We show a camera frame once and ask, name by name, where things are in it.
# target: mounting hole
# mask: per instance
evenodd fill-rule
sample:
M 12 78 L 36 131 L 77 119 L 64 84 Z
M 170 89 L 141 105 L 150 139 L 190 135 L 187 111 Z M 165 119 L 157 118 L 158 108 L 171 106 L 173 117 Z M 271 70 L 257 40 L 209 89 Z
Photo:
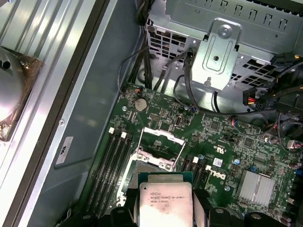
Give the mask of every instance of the mounting hole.
M 2 67 L 3 67 L 4 70 L 8 70 L 10 68 L 10 62 L 9 61 L 5 61 L 2 64 Z

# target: metal bracket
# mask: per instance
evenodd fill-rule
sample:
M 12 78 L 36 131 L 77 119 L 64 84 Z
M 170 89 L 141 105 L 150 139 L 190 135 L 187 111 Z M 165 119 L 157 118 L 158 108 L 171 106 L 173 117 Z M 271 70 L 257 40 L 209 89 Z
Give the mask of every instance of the metal bracket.
M 207 87 L 223 90 L 231 80 L 238 58 L 235 45 L 240 34 L 238 25 L 216 20 L 207 41 L 202 41 L 192 66 L 192 80 Z

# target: metal side panel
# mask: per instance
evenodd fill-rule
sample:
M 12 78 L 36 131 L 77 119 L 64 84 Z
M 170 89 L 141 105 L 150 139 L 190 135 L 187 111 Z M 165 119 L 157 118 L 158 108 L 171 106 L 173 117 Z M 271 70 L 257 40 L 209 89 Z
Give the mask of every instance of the metal side panel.
M 54 226 L 79 199 L 118 97 L 119 66 L 143 40 L 135 13 L 135 0 L 109 1 L 66 106 L 58 116 L 59 125 L 46 147 L 20 227 Z
M 95 0 L 16 0 L 0 8 L 0 45 L 43 68 L 9 142 L 0 144 L 2 226 Z

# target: black cable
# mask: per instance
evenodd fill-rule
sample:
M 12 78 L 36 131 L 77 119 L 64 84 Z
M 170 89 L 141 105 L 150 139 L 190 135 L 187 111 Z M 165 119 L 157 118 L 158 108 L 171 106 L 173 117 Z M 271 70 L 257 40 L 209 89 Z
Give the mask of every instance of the black cable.
M 269 112 L 274 111 L 274 109 L 267 109 L 262 111 L 252 111 L 252 112 L 244 112 L 244 113 L 215 113 L 211 110 L 207 110 L 205 108 L 201 108 L 198 103 L 196 102 L 193 92 L 191 90 L 191 69 L 190 69 L 190 61 L 191 57 L 190 55 L 187 55 L 187 57 L 184 60 L 184 77 L 185 77 L 185 87 L 187 91 L 187 95 L 190 99 L 190 101 L 194 104 L 194 106 L 197 108 L 197 110 L 203 114 L 208 114 L 210 116 L 247 116 L 252 114 L 259 114 L 260 112 Z
M 214 107 L 215 107 L 216 111 L 217 111 L 218 113 L 220 113 L 220 110 L 219 110 L 219 107 L 218 107 L 217 98 L 218 98 L 218 92 L 215 91 L 215 92 L 214 92 Z
M 164 79 L 164 77 L 165 77 L 165 73 L 166 73 L 168 67 L 169 67 L 172 63 L 174 63 L 174 62 L 176 62 L 176 61 L 179 61 L 179 60 L 183 59 L 183 58 L 186 56 L 186 54 L 187 54 L 187 53 L 185 52 L 185 53 L 183 53 L 183 54 L 181 54 L 181 55 L 175 57 L 174 59 L 169 60 L 169 61 L 166 63 L 166 65 L 163 67 L 163 70 L 162 70 L 162 72 L 161 72 L 161 74 L 160 74 L 159 80 L 157 81 L 155 87 L 153 88 L 154 91 L 158 90 L 158 88 L 160 87 L 160 85 L 161 85 L 161 83 L 162 83 L 162 81 L 163 81 L 163 79 Z
M 282 143 L 282 138 L 281 138 L 281 127 L 280 127 L 280 121 L 281 121 L 281 113 L 278 115 L 278 126 L 277 126 L 277 131 L 278 131 L 278 139 L 279 139 L 279 144 L 283 148 L 284 151 L 289 152 L 291 154 L 297 154 L 302 152 L 301 149 L 286 149 Z
M 136 55 L 142 53 L 143 51 L 147 50 L 148 48 L 149 48 L 149 47 L 146 46 L 146 47 L 140 49 L 139 51 L 137 51 L 137 52 L 133 53 L 132 55 L 128 56 L 127 58 L 125 58 L 125 59 L 121 62 L 121 65 L 120 65 L 120 68 L 119 68 L 119 71 L 118 71 L 118 76 L 117 76 L 117 85 L 118 85 L 118 89 L 119 89 L 119 92 L 120 92 L 121 95 L 123 95 L 123 96 L 127 95 L 127 93 L 123 92 L 122 89 L 121 89 L 121 83 L 123 83 L 123 81 L 120 82 L 121 71 L 122 71 L 123 65 L 124 65 L 129 59 L 131 59 L 132 57 L 134 57 L 134 56 L 136 56 Z
M 236 126 L 237 121 L 234 123 L 233 127 L 234 127 L 235 130 L 238 131 L 239 134 L 241 134 L 241 135 L 243 135 L 243 136 L 258 137 L 258 136 L 263 136 L 263 135 L 269 133 L 270 131 L 272 131 L 272 130 L 274 129 L 275 125 L 277 124 L 277 122 L 278 122 L 278 119 L 276 120 L 275 123 L 273 123 L 272 126 L 269 127 L 269 129 L 267 129 L 266 131 L 264 131 L 264 132 L 262 132 L 262 133 L 260 133 L 260 134 L 248 134 L 248 133 L 241 132 L 241 131 L 237 128 L 237 126 Z
M 184 103 L 178 98 L 177 93 L 176 93 L 176 89 L 177 89 L 178 84 L 179 84 L 179 81 L 180 81 L 180 79 L 181 79 L 182 77 L 184 77 L 184 75 L 181 75 L 181 76 L 179 76 L 179 77 L 177 78 L 176 83 L 175 83 L 175 86 L 174 86 L 174 89 L 173 89 L 173 94 L 174 94 L 174 98 L 176 99 L 176 101 L 177 101 L 178 103 L 180 103 L 182 106 L 184 106 L 184 107 L 190 109 L 191 106 L 188 106 L 188 105 L 184 104 Z
M 300 65 L 303 65 L 303 59 L 296 61 L 291 66 L 283 69 L 276 77 L 276 82 L 279 78 L 283 77 L 285 74 L 289 73 L 291 70 L 294 70 L 295 68 L 299 67 Z

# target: screw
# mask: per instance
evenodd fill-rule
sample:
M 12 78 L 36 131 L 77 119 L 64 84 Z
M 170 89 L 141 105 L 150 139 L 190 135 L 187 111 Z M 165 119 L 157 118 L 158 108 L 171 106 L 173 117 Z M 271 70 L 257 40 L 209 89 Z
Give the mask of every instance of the screw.
M 229 192 L 231 190 L 230 186 L 225 186 L 224 190 L 226 190 L 227 192 Z
M 223 213 L 224 213 L 224 210 L 222 210 L 222 209 L 220 209 L 220 208 L 216 209 L 215 211 L 216 211 L 218 214 L 223 214 Z
M 261 219 L 261 216 L 259 214 L 252 214 L 251 217 L 257 220 Z

